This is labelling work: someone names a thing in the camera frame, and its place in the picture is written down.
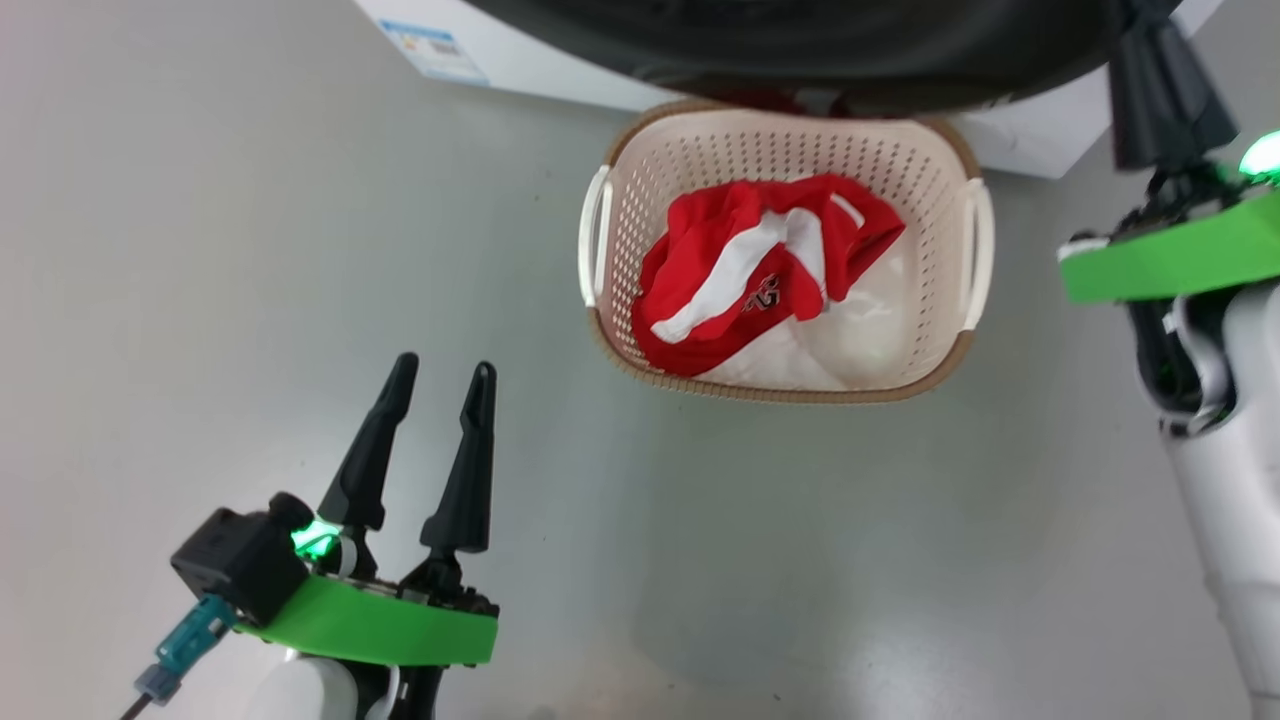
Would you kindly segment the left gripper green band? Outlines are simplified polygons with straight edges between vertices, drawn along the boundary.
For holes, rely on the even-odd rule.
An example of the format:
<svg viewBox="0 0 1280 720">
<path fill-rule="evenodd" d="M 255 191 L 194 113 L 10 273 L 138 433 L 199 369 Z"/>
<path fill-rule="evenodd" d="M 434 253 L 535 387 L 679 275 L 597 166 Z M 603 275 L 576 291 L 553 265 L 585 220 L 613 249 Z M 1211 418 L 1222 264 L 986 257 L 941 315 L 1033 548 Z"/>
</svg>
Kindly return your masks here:
<svg viewBox="0 0 1280 720">
<path fill-rule="evenodd" d="M 380 530 L 381 496 L 399 424 L 408 414 L 419 355 L 401 354 L 365 416 L 320 502 L 320 518 L 293 533 L 294 551 L 312 570 L 266 626 L 243 620 L 236 633 L 297 653 L 381 666 L 489 664 L 499 609 L 475 589 L 454 600 L 355 578 L 340 555 L 355 550 L 338 527 Z M 497 370 L 479 363 L 460 425 L 462 436 L 436 511 L 424 523 L 421 544 L 433 553 L 484 553 L 490 544 Z"/>
</svg>

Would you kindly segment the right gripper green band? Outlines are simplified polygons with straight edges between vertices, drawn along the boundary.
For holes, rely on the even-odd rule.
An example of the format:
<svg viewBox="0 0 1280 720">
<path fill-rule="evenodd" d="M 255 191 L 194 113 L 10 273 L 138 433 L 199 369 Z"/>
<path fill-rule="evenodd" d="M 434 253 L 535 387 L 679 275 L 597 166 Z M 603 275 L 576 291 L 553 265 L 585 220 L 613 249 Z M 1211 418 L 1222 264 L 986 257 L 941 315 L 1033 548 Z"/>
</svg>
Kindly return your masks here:
<svg viewBox="0 0 1280 720">
<path fill-rule="evenodd" d="M 1119 170 L 1192 161 L 1230 143 L 1238 126 L 1174 13 L 1179 1 L 1108 3 L 1108 88 Z M 1075 304 L 1132 304 L 1277 277 L 1279 132 L 1239 167 L 1212 158 L 1156 170 L 1146 201 L 1107 234 L 1079 232 L 1059 250 Z"/>
</svg>

